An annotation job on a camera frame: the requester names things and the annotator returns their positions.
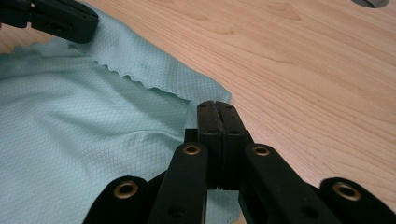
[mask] black bracket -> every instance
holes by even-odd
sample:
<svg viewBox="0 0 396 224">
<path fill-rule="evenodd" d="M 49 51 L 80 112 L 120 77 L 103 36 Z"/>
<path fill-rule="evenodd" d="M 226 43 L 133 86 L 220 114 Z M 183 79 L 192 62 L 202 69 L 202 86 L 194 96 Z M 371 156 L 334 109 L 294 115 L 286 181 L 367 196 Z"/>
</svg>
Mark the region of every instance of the black bracket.
<svg viewBox="0 0 396 224">
<path fill-rule="evenodd" d="M 32 28 L 77 42 L 91 41 L 99 22 L 90 8 L 73 0 L 0 0 L 0 22 Z"/>
<path fill-rule="evenodd" d="M 316 189 L 272 148 L 253 143 L 236 109 L 197 107 L 198 129 L 186 130 L 166 172 L 149 182 L 111 182 L 84 223 L 205 223 L 209 189 L 239 190 L 247 223 L 396 223 L 395 214 L 362 186 L 330 178 Z"/>
</svg>

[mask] microfiber cloth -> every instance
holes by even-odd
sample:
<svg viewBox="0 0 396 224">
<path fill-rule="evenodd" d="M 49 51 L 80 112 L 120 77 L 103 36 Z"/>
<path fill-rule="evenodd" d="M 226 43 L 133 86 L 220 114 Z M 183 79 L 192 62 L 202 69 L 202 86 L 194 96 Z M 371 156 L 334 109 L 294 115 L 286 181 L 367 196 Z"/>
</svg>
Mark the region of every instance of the microfiber cloth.
<svg viewBox="0 0 396 224">
<path fill-rule="evenodd" d="M 89 44 L 54 38 L 0 54 L 2 224 L 81 223 L 112 180 L 167 169 L 198 104 L 231 97 L 96 11 Z M 207 223 L 238 216 L 236 192 L 208 194 Z"/>
</svg>

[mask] brass grommet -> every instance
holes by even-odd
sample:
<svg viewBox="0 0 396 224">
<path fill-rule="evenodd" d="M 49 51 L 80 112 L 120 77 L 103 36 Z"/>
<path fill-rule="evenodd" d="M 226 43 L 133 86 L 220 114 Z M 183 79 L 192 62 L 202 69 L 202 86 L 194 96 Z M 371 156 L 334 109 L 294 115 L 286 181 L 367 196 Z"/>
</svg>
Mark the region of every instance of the brass grommet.
<svg viewBox="0 0 396 224">
<path fill-rule="evenodd" d="M 254 147 L 252 151 L 258 156 L 268 156 L 270 154 L 270 150 L 265 147 Z"/>
<path fill-rule="evenodd" d="M 139 187 L 136 185 L 136 183 L 132 180 L 127 180 L 124 182 L 121 182 L 113 191 L 114 196 L 119 199 L 127 199 L 132 196 L 134 196 L 137 193 L 137 190 Z"/>
<path fill-rule="evenodd" d="M 201 149 L 196 146 L 186 146 L 183 148 L 183 152 L 187 155 L 193 156 L 200 153 Z"/>
<path fill-rule="evenodd" d="M 332 189 L 339 196 L 348 199 L 350 201 L 358 201 L 361 199 L 361 194 L 354 188 L 350 187 L 348 184 L 343 182 L 337 182 L 332 186 Z"/>
</svg>

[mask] wood grain surface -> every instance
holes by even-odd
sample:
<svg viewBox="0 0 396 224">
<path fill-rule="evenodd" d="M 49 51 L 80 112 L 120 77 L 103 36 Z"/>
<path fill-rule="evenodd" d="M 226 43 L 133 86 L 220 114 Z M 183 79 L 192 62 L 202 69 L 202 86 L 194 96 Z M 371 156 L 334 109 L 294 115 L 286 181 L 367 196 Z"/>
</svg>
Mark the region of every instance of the wood grain surface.
<svg viewBox="0 0 396 224">
<path fill-rule="evenodd" d="M 87 2 L 223 85 L 303 180 L 345 177 L 396 211 L 396 1 Z M 3 25 L 0 52 L 49 38 Z"/>
</svg>

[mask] wooden table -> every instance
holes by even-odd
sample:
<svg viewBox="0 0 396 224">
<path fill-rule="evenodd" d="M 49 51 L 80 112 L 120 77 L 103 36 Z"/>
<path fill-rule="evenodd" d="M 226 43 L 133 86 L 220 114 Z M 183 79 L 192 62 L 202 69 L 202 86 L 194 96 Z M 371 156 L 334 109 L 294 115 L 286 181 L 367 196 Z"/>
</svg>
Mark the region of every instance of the wooden table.
<svg viewBox="0 0 396 224">
<path fill-rule="evenodd" d="M 396 211 L 396 1 L 87 2 L 223 85 L 303 180 L 342 176 Z M 4 25 L 0 52 L 49 38 Z"/>
</svg>

